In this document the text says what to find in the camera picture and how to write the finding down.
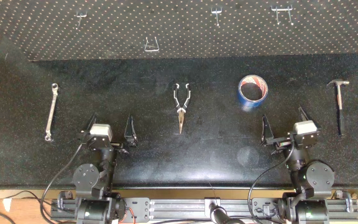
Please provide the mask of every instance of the blue tape roll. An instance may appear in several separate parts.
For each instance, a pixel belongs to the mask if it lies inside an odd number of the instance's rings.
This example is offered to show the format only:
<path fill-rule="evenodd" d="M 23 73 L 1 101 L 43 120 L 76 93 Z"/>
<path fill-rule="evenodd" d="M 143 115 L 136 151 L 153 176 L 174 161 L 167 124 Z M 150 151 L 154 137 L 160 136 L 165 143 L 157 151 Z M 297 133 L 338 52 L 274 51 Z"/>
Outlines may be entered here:
<path fill-rule="evenodd" d="M 241 92 L 241 87 L 245 85 L 246 83 L 253 83 L 256 84 L 260 90 L 262 90 L 262 97 L 259 100 L 250 100 L 247 99 Z M 247 75 L 246 77 L 242 78 L 239 84 L 239 88 L 237 90 L 237 95 L 239 97 L 240 103 L 242 106 L 245 106 L 247 108 L 254 108 L 259 106 L 266 98 L 267 96 L 267 84 L 265 80 L 257 75 Z"/>

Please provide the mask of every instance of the pegboard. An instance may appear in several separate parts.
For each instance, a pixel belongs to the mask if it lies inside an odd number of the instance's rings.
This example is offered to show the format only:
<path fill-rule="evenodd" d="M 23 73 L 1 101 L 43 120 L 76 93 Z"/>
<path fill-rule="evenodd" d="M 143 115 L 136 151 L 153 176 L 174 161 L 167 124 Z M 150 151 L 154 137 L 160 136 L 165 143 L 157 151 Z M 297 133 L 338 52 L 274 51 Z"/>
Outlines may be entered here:
<path fill-rule="evenodd" d="M 0 0 L 0 31 L 29 60 L 356 53 L 358 0 Z"/>

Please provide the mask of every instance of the black and white pliers handle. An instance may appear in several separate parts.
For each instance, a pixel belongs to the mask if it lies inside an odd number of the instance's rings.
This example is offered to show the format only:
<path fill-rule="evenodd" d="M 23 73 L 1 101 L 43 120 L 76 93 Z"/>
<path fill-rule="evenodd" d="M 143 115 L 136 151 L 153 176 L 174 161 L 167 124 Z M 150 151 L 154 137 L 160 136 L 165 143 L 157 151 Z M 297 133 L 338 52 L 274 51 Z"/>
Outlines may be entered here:
<path fill-rule="evenodd" d="M 186 89 L 187 89 L 187 98 L 186 98 L 186 101 L 185 103 L 183 104 L 183 106 L 180 106 L 179 104 L 179 101 L 178 101 L 178 89 L 179 89 L 179 84 L 175 84 L 173 86 L 173 99 L 175 100 L 175 104 L 176 104 L 176 107 L 177 107 L 177 112 L 184 112 L 186 113 L 186 109 L 187 109 L 187 106 L 189 105 L 190 103 L 190 88 L 189 88 L 189 83 L 186 84 Z"/>

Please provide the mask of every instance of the speckled black surface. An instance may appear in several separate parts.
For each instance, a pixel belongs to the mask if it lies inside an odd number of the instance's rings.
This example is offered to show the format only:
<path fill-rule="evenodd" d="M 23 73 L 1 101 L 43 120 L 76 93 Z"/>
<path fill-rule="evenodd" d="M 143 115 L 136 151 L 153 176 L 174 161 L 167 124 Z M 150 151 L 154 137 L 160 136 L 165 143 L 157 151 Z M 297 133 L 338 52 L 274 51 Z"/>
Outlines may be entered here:
<path fill-rule="evenodd" d="M 4 58 L 0 52 L 0 188 L 45 187 L 76 150 L 75 134 L 95 111 L 118 141 L 128 114 L 135 119 L 139 147 L 119 157 L 117 188 L 209 183 L 247 188 L 283 159 L 271 156 L 271 147 L 259 146 L 262 113 L 280 137 L 299 121 L 299 105 L 323 127 L 311 157 L 335 169 L 335 187 L 358 188 L 358 55 L 30 63 L 13 49 Z M 236 86 L 249 74 L 263 77 L 269 91 L 262 106 L 244 112 Z M 348 133 L 342 141 L 334 86 L 326 86 L 339 77 L 351 83 L 342 91 Z M 54 141 L 45 142 L 53 82 L 60 86 Z M 173 103 L 175 82 L 189 82 L 192 90 L 183 134 L 178 134 Z M 181 102 L 185 95 L 181 88 Z M 73 188 L 72 173 L 90 154 L 80 152 L 53 187 Z M 291 187 L 287 170 L 283 166 L 269 173 L 258 186 Z"/>

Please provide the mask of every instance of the white tag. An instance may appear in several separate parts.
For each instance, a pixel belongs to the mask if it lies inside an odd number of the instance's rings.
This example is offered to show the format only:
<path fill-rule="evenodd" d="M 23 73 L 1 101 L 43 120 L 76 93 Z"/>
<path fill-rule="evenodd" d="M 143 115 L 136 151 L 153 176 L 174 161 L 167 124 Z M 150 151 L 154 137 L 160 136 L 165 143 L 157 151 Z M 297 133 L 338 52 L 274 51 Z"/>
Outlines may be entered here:
<path fill-rule="evenodd" d="M 4 198 L 4 200 L 2 200 L 2 203 L 4 204 L 5 211 L 10 212 L 11 211 L 12 199 L 11 198 Z"/>

